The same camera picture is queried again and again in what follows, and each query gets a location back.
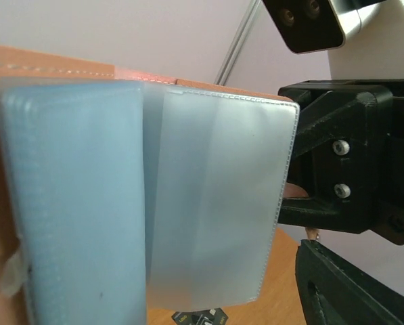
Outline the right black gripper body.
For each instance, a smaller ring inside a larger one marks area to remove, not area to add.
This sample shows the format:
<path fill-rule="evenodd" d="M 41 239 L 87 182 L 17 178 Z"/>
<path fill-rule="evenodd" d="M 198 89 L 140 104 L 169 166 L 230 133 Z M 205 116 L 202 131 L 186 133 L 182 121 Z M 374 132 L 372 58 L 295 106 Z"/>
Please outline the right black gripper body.
<path fill-rule="evenodd" d="M 404 80 L 389 81 L 392 92 L 391 129 L 386 140 L 378 189 L 379 220 L 374 232 L 404 245 Z"/>

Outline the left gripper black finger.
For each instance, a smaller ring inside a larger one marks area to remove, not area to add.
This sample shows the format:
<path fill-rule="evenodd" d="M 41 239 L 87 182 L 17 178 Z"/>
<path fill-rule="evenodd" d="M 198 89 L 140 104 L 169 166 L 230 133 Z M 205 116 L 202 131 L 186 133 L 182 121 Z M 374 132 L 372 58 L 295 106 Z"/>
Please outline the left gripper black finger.
<path fill-rule="evenodd" d="M 404 324 L 404 297 L 316 240 L 302 240 L 295 277 L 307 324 Z"/>

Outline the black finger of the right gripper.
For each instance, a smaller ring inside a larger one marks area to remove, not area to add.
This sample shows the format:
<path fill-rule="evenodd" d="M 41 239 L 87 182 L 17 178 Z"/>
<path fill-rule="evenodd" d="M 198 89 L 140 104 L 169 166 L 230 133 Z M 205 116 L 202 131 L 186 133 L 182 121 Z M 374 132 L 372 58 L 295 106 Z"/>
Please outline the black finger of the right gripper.
<path fill-rule="evenodd" d="M 281 87 L 278 95 L 290 98 L 306 107 L 317 98 L 330 91 L 346 93 L 371 93 L 377 103 L 391 104 L 391 90 L 381 81 L 366 80 L 335 80 L 335 81 L 304 81 Z"/>
<path fill-rule="evenodd" d="M 374 223 L 390 91 L 327 91 L 300 114 L 288 181 L 308 193 L 282 203 L 279 222 L 360 234 Z"/>

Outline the pink leather card holder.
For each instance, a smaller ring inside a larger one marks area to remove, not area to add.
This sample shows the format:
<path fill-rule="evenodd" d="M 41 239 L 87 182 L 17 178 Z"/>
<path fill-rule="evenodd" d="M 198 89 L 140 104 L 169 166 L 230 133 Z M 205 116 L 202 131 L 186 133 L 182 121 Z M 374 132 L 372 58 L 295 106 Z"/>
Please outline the pink leather card holder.
<path fill-rule="evenodd" d="M 299 112 L 0 46 L 0 324 L 258 299 Z"/>

